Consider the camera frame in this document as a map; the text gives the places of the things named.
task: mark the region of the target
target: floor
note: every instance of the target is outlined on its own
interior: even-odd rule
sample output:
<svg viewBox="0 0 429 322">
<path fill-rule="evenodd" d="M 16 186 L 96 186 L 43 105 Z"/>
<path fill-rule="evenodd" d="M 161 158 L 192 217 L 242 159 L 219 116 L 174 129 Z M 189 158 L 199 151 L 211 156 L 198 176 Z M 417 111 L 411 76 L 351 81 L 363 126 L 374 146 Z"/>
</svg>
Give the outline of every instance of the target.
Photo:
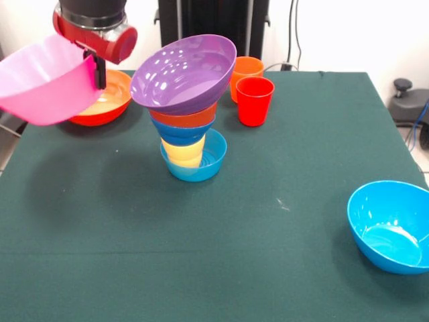
<svg viewBox="0 0 429 322">
<path fill-rule="evenodd" d="M 401 133 L 404 141 L 409 132 L 409 128 L 399 127 L 398 131 Z M 417 142 L 414 149 L 411 151 L 411 155 L 420 167 L 421 171 L 424 174 L 426 179 L 426 183 L 429 186 L 429 150 L 423 151 L 419 145 L 418 137 L 420 130 L 417 130 Z M 5 131 L 2 127 L 0 127 L 0 176 L 3 171 L 6 169 L 6 165 L 19 142 L 19 138 L 8 131 Z"/>
</svg>

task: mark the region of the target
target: yellow bowl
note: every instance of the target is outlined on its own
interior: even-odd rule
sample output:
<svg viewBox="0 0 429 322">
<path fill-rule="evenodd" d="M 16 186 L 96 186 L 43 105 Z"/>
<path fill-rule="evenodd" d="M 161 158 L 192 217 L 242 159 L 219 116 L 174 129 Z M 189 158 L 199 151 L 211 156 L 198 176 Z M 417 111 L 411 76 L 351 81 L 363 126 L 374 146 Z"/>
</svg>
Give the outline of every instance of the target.
<svg viewBox="0 0 429 322">
<path fill-rule="evenodd" d="M 200 141 L 189 146 L 173 146 L 161 139 L 170 162 L 186 168 L 197 168 L 200 165 L 205 140 L 204 134 Z"/>
</svg>

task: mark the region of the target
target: light blue bowl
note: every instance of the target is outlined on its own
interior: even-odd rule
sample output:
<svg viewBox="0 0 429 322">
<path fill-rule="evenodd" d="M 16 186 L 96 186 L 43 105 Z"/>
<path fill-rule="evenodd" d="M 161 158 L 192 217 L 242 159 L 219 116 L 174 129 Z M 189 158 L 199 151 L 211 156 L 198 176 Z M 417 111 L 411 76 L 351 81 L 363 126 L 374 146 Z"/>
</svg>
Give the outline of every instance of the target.
<svg viewBox="0 0 429 322">
<path fill-rule="evenodd" d="M 178 179 L 188 182 L 200 182 L 217 174 L 227 153 L 226 139 L 215 129 L 206 133 L 206 141 L 202 152 L 202 160 L 198 168 L 177 166 L 168 160 L 167 152 L 161 144 L 161 155 L 166 161 L 168 170 Z"/>
<path fill-rule="evenodd" d="M 174 146 L 190 146 L 191 144 L 198 142 L 207 130 L 210 129 L 212 124 L 215 122 L 215 119 L 216 117 L 214 117 L 213 121 L 204 126 L 176 127 L 160 123 L 151 117 L 152 123 L 155 125 L 161 138 Z"/>
<path fill-rule="evenodd" d="M 359 249 L 376 266 L 396 274 L 429 271 L 429 192 L 398 181 L 370 182 L 347 206 Z"/>
</svg>

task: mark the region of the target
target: orange bowl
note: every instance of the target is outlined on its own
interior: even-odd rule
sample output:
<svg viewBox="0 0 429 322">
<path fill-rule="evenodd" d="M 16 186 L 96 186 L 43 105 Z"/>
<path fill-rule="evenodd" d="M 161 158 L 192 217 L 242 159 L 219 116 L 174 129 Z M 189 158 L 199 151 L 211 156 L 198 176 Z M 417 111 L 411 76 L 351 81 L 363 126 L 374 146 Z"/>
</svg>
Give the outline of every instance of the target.
<svg viewBox="0 0 429 322">
<path fill-rule="evenodd" d="M 84 126 L 99 126 L 112 122 L 127 109 L 131 102 L 131 77 L 120 70 L 108 69 L 106 83 L 107 86 L 97 102 L 72 117 L 71 122 Z"/>
<path fill-rule="evenodd" d="M 217 103 L 188 115 L 168 115 L 150 110 L 152 118 L 160 123 L 175 127 L 200 127 L 215 119 Z"/>
</svg>

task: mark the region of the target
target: purple bowl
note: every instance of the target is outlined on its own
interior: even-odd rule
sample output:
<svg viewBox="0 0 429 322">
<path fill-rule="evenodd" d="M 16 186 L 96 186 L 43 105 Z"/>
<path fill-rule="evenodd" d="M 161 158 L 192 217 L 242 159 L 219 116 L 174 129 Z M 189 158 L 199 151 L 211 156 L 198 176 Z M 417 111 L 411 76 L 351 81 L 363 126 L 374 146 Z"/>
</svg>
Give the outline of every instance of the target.
<svg viewBox="0 0 429 322">
<path fill-rule="evenodd" d="M 234 43 L 222 36 L 183 38 L 163 47 L 135 71 L 131 96 L 160 113 L 199 112 L 227 89 L 236 55 Z"/>
</svg>

